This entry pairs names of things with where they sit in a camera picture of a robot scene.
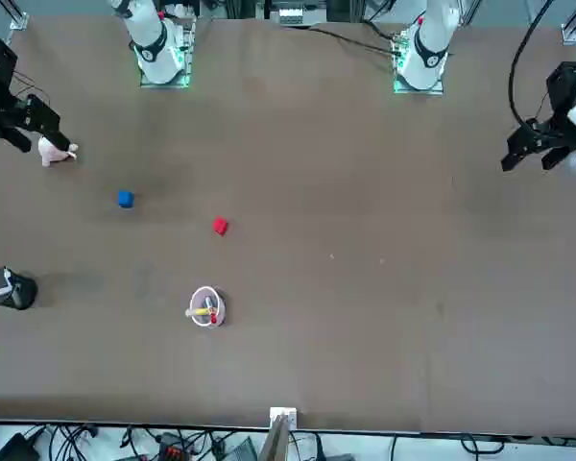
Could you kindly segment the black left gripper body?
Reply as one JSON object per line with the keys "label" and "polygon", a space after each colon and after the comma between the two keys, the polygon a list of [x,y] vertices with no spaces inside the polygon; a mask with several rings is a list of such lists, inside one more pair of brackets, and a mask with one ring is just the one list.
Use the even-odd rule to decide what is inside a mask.
{"label": "black left gripper body", "polygon": [[554,116],[567,115],[576,101],[576,61],[562,61],[546,79]]}

